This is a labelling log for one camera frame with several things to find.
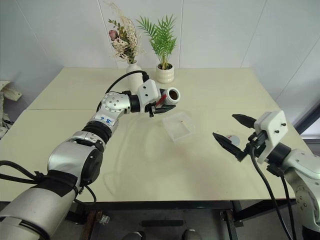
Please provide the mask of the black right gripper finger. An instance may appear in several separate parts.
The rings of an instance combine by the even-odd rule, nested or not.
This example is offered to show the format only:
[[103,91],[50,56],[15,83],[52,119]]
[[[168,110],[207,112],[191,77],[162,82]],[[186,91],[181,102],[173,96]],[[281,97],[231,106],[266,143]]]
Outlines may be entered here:
[[213,132],[212,135],[214,139],[219,143],[219,145],[230,154],[232,154],[239,162],[241,162],[247,156],[247,153],[232,144],[232,141],[230,139],[215,132]]
[[254,124],[257,121],[255,118],[244,115],[244,114],[233,114],[233,118],[235,118],[241,125],[249,128],[254,129]]

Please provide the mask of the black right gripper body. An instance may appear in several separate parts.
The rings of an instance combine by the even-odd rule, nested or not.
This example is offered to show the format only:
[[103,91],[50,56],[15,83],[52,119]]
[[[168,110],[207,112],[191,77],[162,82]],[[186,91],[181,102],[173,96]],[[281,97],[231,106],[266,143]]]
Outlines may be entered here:
[[259,157],[266,148],[267,139],[268,135],[266,131],[261,131],[260,133],[254,132],[248,137],[248,143],[246,144],[245,152],[248,155],[251,155],[251,148],[254,148],[254,156]]

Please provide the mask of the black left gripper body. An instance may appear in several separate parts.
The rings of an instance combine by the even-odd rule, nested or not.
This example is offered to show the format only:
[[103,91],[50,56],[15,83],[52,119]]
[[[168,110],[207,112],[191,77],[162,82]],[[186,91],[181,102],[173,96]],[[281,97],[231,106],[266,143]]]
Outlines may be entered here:
[[157,108],[156,101],[148,101],[146,105],[144,106],[144,112],[148,113],[150,118],[153,118],[155,114],[160,114],[160,108]]

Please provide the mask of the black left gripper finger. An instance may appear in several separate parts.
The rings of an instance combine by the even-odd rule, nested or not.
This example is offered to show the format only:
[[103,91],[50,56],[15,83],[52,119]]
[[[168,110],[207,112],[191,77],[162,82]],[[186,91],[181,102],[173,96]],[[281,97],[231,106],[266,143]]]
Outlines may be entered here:
[[159,108],[156,107],[154,113],[155,113],[155,114],[166,113],[166,112],[174,109],[175,107],[176,107],[175,105],[167,105],[167,104],[164,104],[164,105],[162,105],[162,106],[159,107]]

